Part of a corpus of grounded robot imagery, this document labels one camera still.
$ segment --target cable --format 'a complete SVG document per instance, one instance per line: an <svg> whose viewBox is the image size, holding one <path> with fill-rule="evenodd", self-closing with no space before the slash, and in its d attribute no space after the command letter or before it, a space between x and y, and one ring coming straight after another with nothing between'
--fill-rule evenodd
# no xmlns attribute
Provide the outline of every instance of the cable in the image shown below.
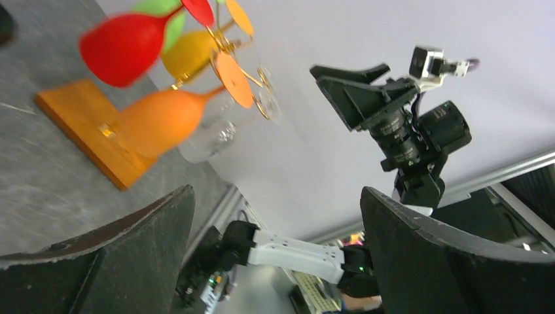
<svg viewBox="0 0 555 314"><path fill-rule="evenodd" d="M416 95L416 99L412 102L412 105L410 106L410 112L412 113L411 123L415 131L417 131L416 126L418 122L418 117L420 115L420 102L422 102L422 98L425 94L426 92Z"/></svg>

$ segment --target person's hand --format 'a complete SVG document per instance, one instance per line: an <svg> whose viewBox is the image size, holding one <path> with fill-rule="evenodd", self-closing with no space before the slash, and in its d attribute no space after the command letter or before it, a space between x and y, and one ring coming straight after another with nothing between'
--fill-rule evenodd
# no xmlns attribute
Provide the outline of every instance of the person's hand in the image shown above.
<svg viewBox="0 0 555 314"><path fill-rule="evenodd" d="M377 309L382 306L382 297L371 296L368 298L352 298L346 294L343 294L343 302L345 308L349 311L354 310L365 310L369 311L371 309Z"/></svg>

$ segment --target camera lens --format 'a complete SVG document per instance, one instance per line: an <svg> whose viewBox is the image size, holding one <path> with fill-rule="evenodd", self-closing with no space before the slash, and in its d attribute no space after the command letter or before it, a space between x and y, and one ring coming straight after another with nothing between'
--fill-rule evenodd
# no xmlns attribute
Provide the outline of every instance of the camera lens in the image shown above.
<svg viewBox="0 0 555 314"><path fill-rule="evenodd" d="M445 154L464 147L472 139L468 123L451 101L423 114L418 122L432 142Z"/></svg>
<svg viewBox="0 0 555 314"><path fill-rule="evenodd" d="M370 135L385 154L389 165L382 164L384 171L405 168L420 160L418 154L420 142L412 131L410 115L399 109L388 114L384 119L370 127Z"/></svg>

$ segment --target camera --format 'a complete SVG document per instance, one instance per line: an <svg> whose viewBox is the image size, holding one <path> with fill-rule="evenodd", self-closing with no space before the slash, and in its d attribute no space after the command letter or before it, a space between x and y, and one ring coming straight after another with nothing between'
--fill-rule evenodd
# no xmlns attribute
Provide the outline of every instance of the camera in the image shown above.
<svg viewBox="0 0 555 314"><path fill-rule="evenodd" d="M443 51L416 47L409 74L384 85L385 63L349 71L316 65L310 73L350 131L368 131L385 155L384 171L398 169L395 189L407 205L436 207L445 184L440 178L449 154L469 144L468 123L451 101L420 115L424 94L441 86L445 74L464 76L471 61L448 61Z"/></svg>

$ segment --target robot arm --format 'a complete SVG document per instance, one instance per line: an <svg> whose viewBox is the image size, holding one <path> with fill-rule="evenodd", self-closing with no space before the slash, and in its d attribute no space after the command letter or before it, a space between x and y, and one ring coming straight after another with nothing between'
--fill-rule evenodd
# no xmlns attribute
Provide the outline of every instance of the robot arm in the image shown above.
<svg viewBox="0 0 555 314"><path fill-rule="evenodd" d="M379 294L370 251L362 245L330 247L281 237L256 224L233 221L223 235L214 228L185 264L176 293L185 307L202 301L212 313L222 288L212 285L215 273L236 265L275 266L307 273L334 284L344 294L364 298Z"/></svg>

